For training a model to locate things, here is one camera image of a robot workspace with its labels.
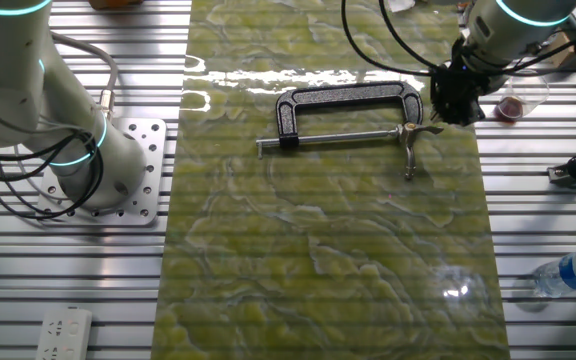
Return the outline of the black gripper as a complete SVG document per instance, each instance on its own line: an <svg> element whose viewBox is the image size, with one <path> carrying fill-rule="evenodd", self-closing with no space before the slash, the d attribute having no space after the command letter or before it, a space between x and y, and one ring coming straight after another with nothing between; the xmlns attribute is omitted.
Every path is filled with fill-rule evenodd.
<svg viewBox="0 0 576 360"><path fill-rule="evenodd" d="M465 65L440 65L431 71L432 121L469 126L485 118L478 92L486 84L483 74Z"/></svg>

